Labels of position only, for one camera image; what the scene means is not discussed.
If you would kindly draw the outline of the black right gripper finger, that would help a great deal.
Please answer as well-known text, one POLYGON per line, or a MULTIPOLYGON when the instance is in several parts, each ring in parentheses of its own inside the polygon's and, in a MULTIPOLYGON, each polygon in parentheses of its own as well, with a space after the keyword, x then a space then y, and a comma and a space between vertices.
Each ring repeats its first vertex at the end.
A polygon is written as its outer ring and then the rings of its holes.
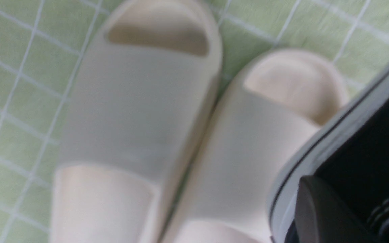
POLYGON ((304 176, 299 180, 294 215, 301 243, 378 243, 323 180, 304 176))

